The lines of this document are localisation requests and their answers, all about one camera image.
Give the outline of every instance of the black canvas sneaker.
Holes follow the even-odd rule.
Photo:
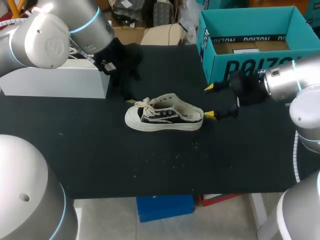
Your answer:
[[[204,111],[168,93],[150,100],[137,101],[125,114],[132,129],[153,132],[166,129],[195,131],[201,128]]]

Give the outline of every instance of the blue box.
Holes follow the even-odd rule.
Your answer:
[[[286,41],[290,50],[217,54],[214,43]],[[293,6],[201,11],[196,46],[208,84],[320,53],[320,40]]]
[[[149,222],[194,212],[195,203],[191,195],[137,197],[140,222]]]

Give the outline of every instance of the black tabletop mat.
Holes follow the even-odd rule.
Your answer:
[[[229,91],[206,95],[196,47],[142,46],[142,100],[176,93],[204,111],[232,104]],[[285,191],[296,183],[295,128],[285,102],[242,108],[236,119],[208,120],[194,132],[139,132],[126,126],[131,105],[106,99],[0,96],[0,134],[35,145],[71,198]],[[301,179],[320,156],[298,146]]]

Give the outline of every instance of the white shoelace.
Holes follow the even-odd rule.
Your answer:
[[[161,114],[160,112],[156,112],[156,109],[153,107],[154,104],[153,100],[150,100],[149,97],[143,99],[143,101],[136,101],[134,103],[136,107],[143,108],[143,115],[146,117],[153,117]]]

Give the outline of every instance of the teal cardboard box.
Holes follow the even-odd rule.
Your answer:
[[[312,28],[320,26],[320,0],[310,0],[304,18]]]
[[[217,54],[214,43],[286,41],[289,50]],[[268,69],[320,53],[320,40],[293,6],[201,11],[196,47],[208,84],[233,71]]]

